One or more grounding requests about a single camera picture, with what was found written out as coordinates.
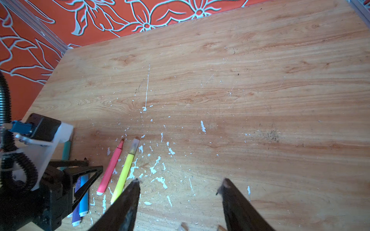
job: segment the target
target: marker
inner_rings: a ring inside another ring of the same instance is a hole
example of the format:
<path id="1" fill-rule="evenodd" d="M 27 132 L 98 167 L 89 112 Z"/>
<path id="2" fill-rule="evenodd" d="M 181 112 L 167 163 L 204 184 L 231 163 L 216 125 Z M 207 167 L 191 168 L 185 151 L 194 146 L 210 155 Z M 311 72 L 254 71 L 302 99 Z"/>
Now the marker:
<path id="1" fill-rule="evenodd" d="M 115 200 L 117 200 L 117 198 L 121 195 L 121 193 L 123 191 L 123 187 L 125 185 L 128 172 L 130 171 L 132 161 L 134 160 L 136 149 L 139 146 L 139 142 L 140 142 L 139 137 L 135 137 L 135 139 L 132 141 L 131 149 L 128 152 L 125 164 L 123 165 L 122 172 L 121 172 L 120 177 L 119 177 L 118 182 L 117 182 L 117 186 L 114 189 L 112 199 L 111 199 L 111 204 L 113 204 L 115 202 Z"/>
<path id="2" fill-rule="evenodd" d="M 86 174 L 86 175 L 83 175 L 81 176 L 81 187 L 89 180 L 89 174 Z M 89 191 L 87 190 L 87 192 L 85 193 L 85 196 L 81 199 L 80 201 L 80 210 L 79 210 L 79 214 L 80 214 L 80 217 L 83 217 L 87 214 L 88 210 L 89 210 Z"/>
<path id="3" fill-rule="evenodd" d="M 72 132 L 69 140 L 64 143 L 62 160 L 69 160 L 69 156 L 70 156 L 70 152 L 71 152 L 72 135 L 73 135 L 73 132 Z M 66 168 L 67 167 L 60 167 L 60 170 L 63 171 Z"/>
<path id="4" fill-rule="evenodd" d="M 76 193 L 80 189 L 80 187 L 81 187 L 81 177 L 79 177 L 77 180 L 74 192 Z M 81 223 L 80 204 L 78 204 L 72 213 L 72 226 L 73 227 L 78 226 L 80 223 Z"/>
<path id="5" fill-rule="evenodd" d="M 113 170 L 114 170 L 114 168 L 115 168 L 115 166 L 117 164 L 117 161 L 118 161 L 118 159 L 119 159 L 119 157 L 121 155 L 122 146 L 123 146 L 123 143 L 124 142 L 125 142 L 125 138 L 123 138 L 121 140 L 121 142 L 118 145 L 118 147 L 114 150 L 114 153 L 113 153 L 113 156 L 111 158 L 111 161 L 109 162 L 108 168 L 107 168 L 107 170 L 104 173 L 103 179 L 100 182 L 100 185 L 98 187 L 98 190 L 96 190 L 96 194 L 99 195 L 99 196 L 103 195 L 103 193 L 107 189 L 109 180 L 110 180 L 110 178 L 112 176 L 112 173 L 113 173 Z"/>

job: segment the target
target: wooden table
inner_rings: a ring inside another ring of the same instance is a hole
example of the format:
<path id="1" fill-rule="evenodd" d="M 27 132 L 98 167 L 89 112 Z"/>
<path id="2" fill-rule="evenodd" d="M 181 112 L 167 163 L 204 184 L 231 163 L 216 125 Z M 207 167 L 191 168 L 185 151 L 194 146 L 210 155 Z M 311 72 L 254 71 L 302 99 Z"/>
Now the wooden table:
<path id="1" fill-rule="evenodd" d="M 369 44 L 344 0 L 269 1 L 69 50 L 29 113 L 73 124 L 71 158 L 91 165 L 127 138 L 118 173 L 145 135 L 135 230 L 224 226 L 224 177 L 276 230 L 367 230 Z M 58 230 L 99 219 L 99 182 L 91 214 Z"/>

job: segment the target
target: white paint splatter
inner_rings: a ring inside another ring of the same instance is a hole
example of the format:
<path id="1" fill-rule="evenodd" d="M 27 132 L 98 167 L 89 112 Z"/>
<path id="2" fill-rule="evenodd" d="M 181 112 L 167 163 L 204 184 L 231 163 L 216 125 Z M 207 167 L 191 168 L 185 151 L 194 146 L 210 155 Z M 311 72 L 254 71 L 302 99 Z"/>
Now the white paint splatter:
<path id="1" fill-rule="evenodd" d="M 107 210 L 107 204 L 106 204 L 107 200 L 105 199 L 105 195 L 103 197 L 103 213 L 105 213 L 105 211 Z"/>
<path id="2" fill-rule="evenodd" d="M 172 207 L 172 203 L 171 203 L 171 200 L 169 199 L 169 196 L 167 195 L 167 199 L 168 199 L 168 202 L 169 202 L 169 204 L 171 205 L 171 207 Z"/>
<path id="3" fill-rule="evenodd" d="M 149 168 L 149 169 L 150 169 L 150 171 L 151 171 L 151 174 L 150 174 L 150 175 L 155 174 L 155 173 L 157 172 L 157 171 L 154 169 L 154 167 L 159 163 L 159 161 L 160 161 L 160 160 L 161 160 L 161 156 L 158 156 L 158 159 L 155 161 L 154 166 Z"/>
<path id="4" fill-rule="evenodd" d="M 174 155 L 174 154 L 176 154 L 174 151 L 172 151 L 172 149 L 169 147 L 168 148 L 168 151 L 169 151 L 169 153 L 168 154 L 170 154 L 170 155 Z"/>
<path id="5" fill-rule="evenodd" d="M 190 178 L 189 178 L 189 182 L 190 182 L 191 191 L 193 191 L 193 192 L 194 192 L 194 190 L 193 190 L 193 186 L 191 185 Z"/>
<path id="6" fill-rule="evenodd" d="M 206 128 L 204 127 L 203 121 L 201 120 L 202 131 L 206 134 Z"/>
<path id="7" fill-rule="evenodd" d="M 155 179 L 158 182 L 161 182 L 163 184 L 164 189 L 167 189 L 168 188 L 167 185 L 164 183 L 164 181 L 166 181 L 166 180 L 163 177 L 160 177 L 160 178 L 156 177 Z"/>
<path id="8" fill-rule="evenodd" d="M 126 179 L 126 180 L 128 180 L 128 179 L 134 179 L 135 178 L 135 176 L 134 176 L 134 171 L 135 171 L 135 169 L 138 169 L 139 167 L 136 167 L 136 162 L 138 161 L 138 159 L 136 158 L 136 160 L 135 160 L 135 162 L 134 162 L 134 166 L 133 167 L 131 167 L 131 169 L 130 169 L 130 175 L 128 176 L 128 178 Z"/>
<path id="9" fill-rule="evenodd" d="M 112 190 L 111 190 L 111 188 L 109 186 L 108 186 L 108 189 L 109 189 L 109 192 L 111 192 L 111 194 L 113 195 Z"/>
<path id="10" fill-rule="evenodd" d="M 90 204 L 90 205 L 95 206 L 95 197 L 92 198 L 92 202 L 93 204 Z"/>
<path id="11" fill-rule="evenodd" d="M 149 63 L 149 69 L 148 69 L 147 94 L 145 96 L 145 107 L 143 107 L 143 111 L 146 111 L 147 110 L 148 87 L 149 87 L 149 71 L 150 71 L 150 63 Z"/>

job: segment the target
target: blue marker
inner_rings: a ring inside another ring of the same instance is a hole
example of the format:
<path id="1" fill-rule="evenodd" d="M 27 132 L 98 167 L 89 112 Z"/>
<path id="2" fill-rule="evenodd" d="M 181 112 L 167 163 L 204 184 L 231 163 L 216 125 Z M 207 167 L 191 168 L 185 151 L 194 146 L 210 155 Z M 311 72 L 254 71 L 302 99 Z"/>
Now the blue marker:
<path id="1" fill-rule="evenodd" d="M 81 187 L 89 180 L 89 174 L 81 176 Z M 86 192 L 85 196 L 80 201 L 80 217 L 83 217 L 87 214 L 89 207 L 89 191 Z"/>
<path id="2" fill-rule="evenodd" d="M 81 177 L 78 178 L 76 183 L 76 188 L 74 189 L 74 192 L 77 192 L 81 187 Z M 81 217 L 80 217 L 80 204 L 76 206 L 76 208 L 73 210 L 72 213 L 72 226 L 78 226 L 81 223 Z"/>

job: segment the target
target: orange floral wallpaper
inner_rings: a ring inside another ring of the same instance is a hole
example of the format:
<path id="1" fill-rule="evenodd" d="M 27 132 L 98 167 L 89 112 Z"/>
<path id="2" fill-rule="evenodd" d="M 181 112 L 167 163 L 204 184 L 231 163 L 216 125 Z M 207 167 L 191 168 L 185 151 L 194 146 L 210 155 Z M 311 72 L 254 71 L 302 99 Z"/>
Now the orange floral wallpaper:
<path id="1" fill-rule="evenodd" d="M 69 48 L 197 19 L 266 0 L 19 0 Z M 0 4 L 0 69 L 13 102 L 13 118 L 28 110 L 55 66 L 58 53 Z"/>
<path id="2" fill-rule="evenodd" d="M 265 0 L 23 0 L 71 47 L 209 16 Z"/>
<path id="3" fill-rule="evenodd" d="M 0 2 L 0 69 L 10 88 L 13 119 L 22 119 L 62 54 Z"/>

